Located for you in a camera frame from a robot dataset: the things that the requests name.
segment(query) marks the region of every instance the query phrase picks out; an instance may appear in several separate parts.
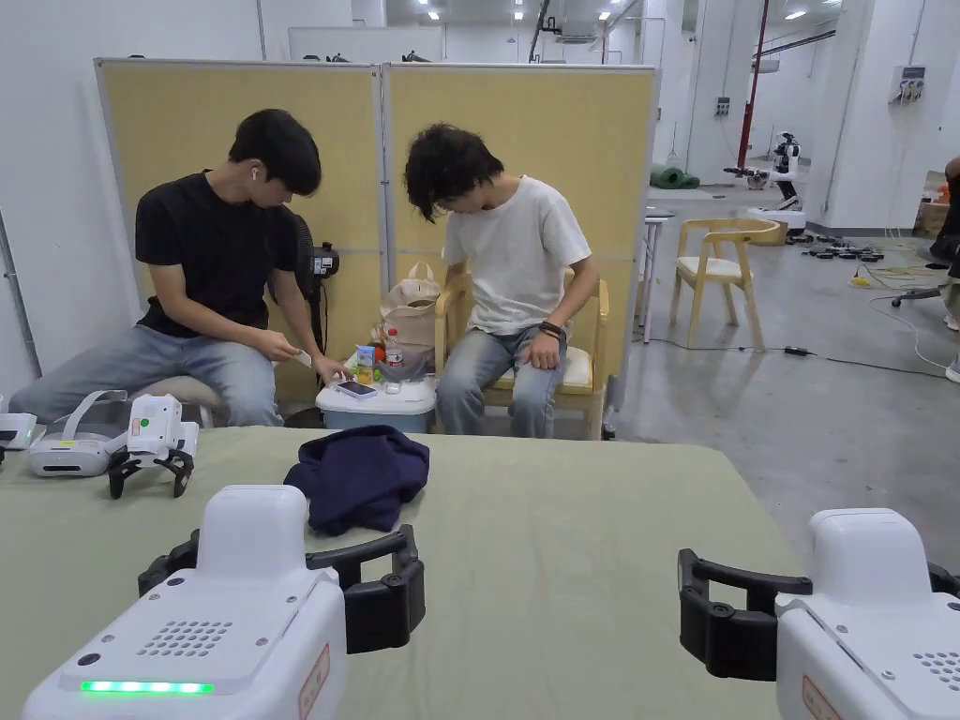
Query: bracelet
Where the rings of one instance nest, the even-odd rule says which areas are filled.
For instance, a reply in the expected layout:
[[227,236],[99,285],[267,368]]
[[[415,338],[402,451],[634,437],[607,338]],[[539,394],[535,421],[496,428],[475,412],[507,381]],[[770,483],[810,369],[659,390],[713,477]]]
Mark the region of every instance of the bracelet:
[[562,327],[558,325],[549,323],[546,320],[540,323],[540,332],[545,332],[548,335],[553,335],[555,338],[557,338],[557,340],[566,339],[566,330],[564,330]]

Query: light blue jeans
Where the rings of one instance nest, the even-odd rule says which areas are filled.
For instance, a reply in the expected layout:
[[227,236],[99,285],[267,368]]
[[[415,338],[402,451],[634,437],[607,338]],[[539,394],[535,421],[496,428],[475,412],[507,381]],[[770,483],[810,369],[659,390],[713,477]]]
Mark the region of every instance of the light blue jeans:
[[274,366],[260,352],[211,338],[175,338],[135,325],[21,390],[10,412],[49,424],[72,413],[97,390],[136,393],[170,377],[190,375],[224,399],[230,425],[280,425]]
[[564,377],[566,341],[560,342],[560,366],[538,370],[519,364],[520,354],[540,330],[534,326],[517,335],[491,335],[471,330],[450,353],[437,388],[437,413],[450,435],[483,435],[483,391],[500,375],[514,369],[514,402],[510,432],[515,438],[553,436],[553,394]]

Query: gray floor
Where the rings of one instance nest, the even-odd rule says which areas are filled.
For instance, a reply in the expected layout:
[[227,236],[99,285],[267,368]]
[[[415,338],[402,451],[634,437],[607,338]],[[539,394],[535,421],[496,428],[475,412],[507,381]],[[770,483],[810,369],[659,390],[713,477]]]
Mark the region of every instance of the gray floor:
[[[686,341],[692,291],[684,290],[678,324],[671,327],[668,318],[680,221],[732,216],[762,195],[713,191],[728,197],[671,206],[679,216],[664,232],[655,270],[655,338]],[[923,264],[909,246],[928,242],[856,240],[886,250],[879,267]],[[960,338],[944,325],[939,300],[905,303],[900,310],[892,310],[889,300],[877,300],[873,309],[870,299],[893,293],[851,287],[856,261],[819,260],[801,252],[796,246],[750,248],[760,316],[768,348],[801,346],[821,357],[774,349],[759,354],[634,343],[627,399],[616,418],[618,440],[721,450],[804,560],[809,557],[806,522],[813,513],[878,506],[897,510],[918,527],[931,561],[960,571],[955,530],[960,516],[960,386],[917,357],[913,330],[877,310],[913,323],[921,333],[921,352],[941,365],[952,360]],[[752,343],[742,296],[736,290],[734,295],[739,328],[726,324],[720,289],[708,288],[698,345]]]

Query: green indicator light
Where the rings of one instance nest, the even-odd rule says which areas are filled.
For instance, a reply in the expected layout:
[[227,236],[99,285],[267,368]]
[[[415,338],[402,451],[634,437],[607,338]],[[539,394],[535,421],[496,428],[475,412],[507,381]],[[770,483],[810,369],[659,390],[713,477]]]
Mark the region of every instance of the green indicator light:
[[213,685],[200,683],[140,683],[133,680],[110,681],[96,680],[82,683],[84,692],[119,693],[119,694],[150,694],[150,695],[209,695],[213,692]]

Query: white t-shirt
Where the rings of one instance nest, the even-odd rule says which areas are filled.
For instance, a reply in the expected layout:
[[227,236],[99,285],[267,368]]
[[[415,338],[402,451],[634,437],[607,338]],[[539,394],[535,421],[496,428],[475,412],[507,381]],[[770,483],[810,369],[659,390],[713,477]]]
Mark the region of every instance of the white t-shirt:
[[564,297],[566,268],[589,256],[566,198],[526,176],[500,207],[452,212],[446,226],[444,262],[469,261],[473,278],[469,326],[494,335],[546,320]]

